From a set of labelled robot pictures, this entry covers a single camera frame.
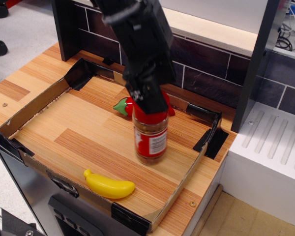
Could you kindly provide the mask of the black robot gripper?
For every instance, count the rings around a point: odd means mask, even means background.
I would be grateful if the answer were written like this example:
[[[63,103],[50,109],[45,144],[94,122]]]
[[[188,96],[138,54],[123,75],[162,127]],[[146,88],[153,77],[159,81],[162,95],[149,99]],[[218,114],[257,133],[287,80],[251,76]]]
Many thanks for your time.
[[[170,47],[173,33],[157,0],[104,0],[102,21],[110,26],[131,66],[155,63],[159,84],[172,83],[176,72]],[[168,110],[167,102],[153,74],[125,75],[126,88],[145,114]]]

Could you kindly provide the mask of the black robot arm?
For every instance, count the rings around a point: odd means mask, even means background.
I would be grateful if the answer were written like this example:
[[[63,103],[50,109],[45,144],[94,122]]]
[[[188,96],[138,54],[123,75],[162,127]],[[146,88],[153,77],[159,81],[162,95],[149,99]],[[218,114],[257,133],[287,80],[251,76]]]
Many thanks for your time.
[[[94,0],[104,24],[121,44],[126,88],[145,114],[168,110],[160,86],[176,80],[170,47],[173,33],[157,0]]]

